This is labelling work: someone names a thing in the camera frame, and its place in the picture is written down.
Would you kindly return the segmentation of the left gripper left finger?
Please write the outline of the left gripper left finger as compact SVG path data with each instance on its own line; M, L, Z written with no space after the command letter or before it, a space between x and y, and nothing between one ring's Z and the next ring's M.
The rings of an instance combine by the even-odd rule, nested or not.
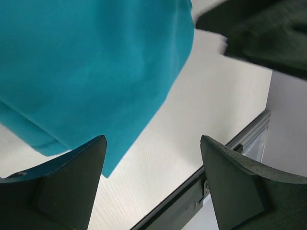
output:
M106 154L101 135L0 180L2 230L86 230Z

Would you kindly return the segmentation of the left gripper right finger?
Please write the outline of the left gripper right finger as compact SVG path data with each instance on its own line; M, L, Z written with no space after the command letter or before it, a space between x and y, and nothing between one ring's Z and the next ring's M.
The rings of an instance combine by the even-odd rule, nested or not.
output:
M210 136L201 143L225 159L226 175L209 183L221 230L305 230L306 177L277 170L241 155Z

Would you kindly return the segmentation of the teal t-shirt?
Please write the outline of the teal t-shirt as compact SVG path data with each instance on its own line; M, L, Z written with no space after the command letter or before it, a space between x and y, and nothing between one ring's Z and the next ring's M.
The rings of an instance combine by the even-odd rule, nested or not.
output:
M193 43L189 0L3 0L0 122L52 156L105 135L109 177Z

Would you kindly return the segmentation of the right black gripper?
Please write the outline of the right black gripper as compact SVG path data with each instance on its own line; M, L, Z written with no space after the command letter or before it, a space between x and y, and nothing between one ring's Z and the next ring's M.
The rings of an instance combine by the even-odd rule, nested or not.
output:
M307 79L305 0L226 0L195 27L224 36L224 56Z

